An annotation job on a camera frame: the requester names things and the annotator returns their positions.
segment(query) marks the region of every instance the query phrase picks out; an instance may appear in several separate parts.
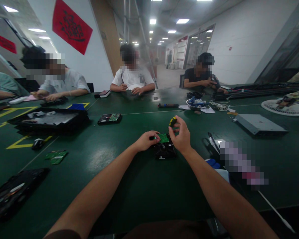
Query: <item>red sign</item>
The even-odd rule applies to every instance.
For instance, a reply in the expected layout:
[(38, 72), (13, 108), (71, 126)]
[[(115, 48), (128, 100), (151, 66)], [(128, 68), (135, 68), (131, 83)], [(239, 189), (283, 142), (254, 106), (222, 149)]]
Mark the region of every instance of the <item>red sign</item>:
[(64, 1), (56, 0), (52, 30), (83, 55), (90, 41), (90, 28)]
[(178, 42), (182, 42), (188, 39), (188, 36), (183, 37), (182, 39), (179, 39)]
[(17, 53), (16, 45), (2, 36), (0, 36), (0, 46), (7, 49), (8, 51), (11, 51), (12, 53)]

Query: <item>person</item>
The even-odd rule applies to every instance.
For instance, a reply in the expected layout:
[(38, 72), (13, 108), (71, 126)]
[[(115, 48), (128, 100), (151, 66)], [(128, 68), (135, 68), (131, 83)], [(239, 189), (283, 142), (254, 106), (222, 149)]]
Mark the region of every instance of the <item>person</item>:
[(210, 69), (210, 66), (214, 65), (214, 62), (214, 57), (211, 53), (204, 52), (201, 54), (198, 57), (194, 68), (190, 68), (185, 71), (184, 87), (192, 88), (199, 86), (205, 88), (211, 86), (218, 92), (228, 94), (227, 90), (221, 88), (219, 82), (212, 81), (211, 79), (212, 77), (215, 77)]
[(63, 96), (81, 96), (90, 93), (85, 78), (79, 72), (69, 69), (60, 59), (50, 58), (41, 47), (24, 48), (21, 61), (30, 70), (43, 70), (47, 75), (43, 85), (31, 94), (46, 101), (55, 101)]
[(135, 95), (155, 89), (155, 84), (150, 72), (137, 64), (136, 51), (131, 44), (124, 44), (120, 48), (124, 66), (115, 74), (110, 86), (111, 91), (121, 92), (131, 90)]
[[(176, 127), (169, 127), (175, 148), (185, 157), (216, 217), (232, 238), (277, 239), (253, 206), (220, 176), (190, 145), (185, 121), (176, 116)], [(144, 133), (135, 143), (97, 174), (76, 196), (70, 206), (47, 232), (45, 239), (88, 238), (94, 223), (113, 197), (134, 156), (160, 141), (157, 131)], [(133, 238), (206, 238), (201, 224), (166, 221), (140, 225), (124, 236)]]
[(15, 79), (11, 76), (0, 72), (0, 99), (12, 96), (29, 96), (26, 91)]

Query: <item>hand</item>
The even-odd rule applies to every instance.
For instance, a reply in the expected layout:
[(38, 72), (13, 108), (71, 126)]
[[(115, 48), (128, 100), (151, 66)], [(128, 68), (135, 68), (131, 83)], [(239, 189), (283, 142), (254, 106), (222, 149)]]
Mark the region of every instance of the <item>hand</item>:
[(120, 85), (120, 89), (121, 89), (121, 91), (126, 91), (126, 89), (127, 89), (127, 84), (121, 84), (121, 85)]
[(61, 98), (62, 96), (63, 96), (62, 93), (51, 94), (46, 97), (46, 101), (56, 101), (57, 99)]
[(40, 94), (38, 94), (36, 91), (31, 92), (30, 94), (33, 95), (34, 98), (36, 98), (36, 99), (38, 99), (38, 100), (43, 99), (43, 96), (40, 95)]
[(190, 150), (192, 148), (190, 146), (190, 132), (185, 121), (181, 117), (176, 116), (176, 119), (177, 121), (174, 127), (179, 128), (173, 131), (172, 127), (169, 126), (169, 136), (175, 148), (178, 149), (178, 151), (180, 151), (182, 154), (184, 154), (187, 150)]
[(157, 144), (160, 141), (160, 137), (157, 135), (159, 132), (151, 130), (142, 134), (142, 136), (132, 146), (137, 152), (145, 151), (150, 146)]
[(217, 92), (223, 92), (224, 94), (228, 94), (229, 92), (224, 88), (219, 88)]
[(139, 88), (139, 87), (136, 87), (132, 90), (132, 93), (134, 95), (141, 95), (142, 93), (144, 92), (144, 89), (143, 88)]
[(200, 81), (200, 82), (201, 82), (201, 85), (204, 87), (213, 86), (213, 85), (217, 84), (217, 82), (212, 81), (210, 79), (210, 77), (208, 78), (208, 80), (204, 80), (204, 81)]

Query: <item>green workbench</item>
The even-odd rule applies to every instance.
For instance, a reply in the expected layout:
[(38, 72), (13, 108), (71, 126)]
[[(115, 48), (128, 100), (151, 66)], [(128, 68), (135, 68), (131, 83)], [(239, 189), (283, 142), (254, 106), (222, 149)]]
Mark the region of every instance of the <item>green workbench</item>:
[[(261, 114), (290, 131), (283, 137), (255, 137), (233, 122), (226, 112), (197, 115), (191, 110), (157, 108), (159, 103), (184, 105), (187, 92), (174, 88), (156, 90), (140, 98), (128, 93), (111, 93), (107, 98), (99, 99), (94, 99), (93, 94), (71, 98), (58, 108), (86, 103), (91, 123), (71, 136), (52, 135), (38, 152), (30, 148), (37, 137), (26, 138), (5, 122), (31, 107), (40, 106), (39, 102), (24, 102), (14, 106), (15, 110), (1, 111), (0, 186), (20, 170), (50, 167), (51, 171), (18, 213), (8, 222), (0, 223), (0, 238), (43, 237), (96, 174), (144, 132), (166, 133), (168, 122), (175, 115), (186, 121), (191, 132), (191, 145), (204, 159), (215, 158), (224, 165), (210, 147), (207, 132), (211, 132), (215, 139), (238, 142), (269, 179), (269, 185), (260, 189), (272, 205), (276, 208), (298, 205), (299, 117), (277, 115), (260, 106), (261, 102), (277, 99), (277, 96), (231, 100), (231, 108), (238, 113)], [(203, 99), (209, 100), (209, 97), (205, 95)], [(121, 123), (99, 126), (97, 121), (101, 115), (108, 113), (121, 113)], [(44, 160), (48, 152), (63, 149), (69, 154), (61, 164), (51, 166)], [(258, 211), (270, 209), (240, 174), (234, 174), (234, 177), (233, 186)], [(213, 213), (182, 155), (177, 152), (176, 159), (157, 161), (154, 151), (149, 149), (136, 155), (91, 235), (126, 232), (144, 222), (210, 217)]]

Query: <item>fan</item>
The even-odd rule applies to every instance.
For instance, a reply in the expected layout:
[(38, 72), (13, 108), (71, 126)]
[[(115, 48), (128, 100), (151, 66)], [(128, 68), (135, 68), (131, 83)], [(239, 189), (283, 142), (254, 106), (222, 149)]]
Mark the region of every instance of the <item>fan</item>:
[(279, 109), (277, 100), (267, 100), (261, 103), (261, 106), (270, 112), (286, 115), (286, 116), (299, 116), (299, 104), (294, 103), (290, 106), (285, 106), (282, 109)]

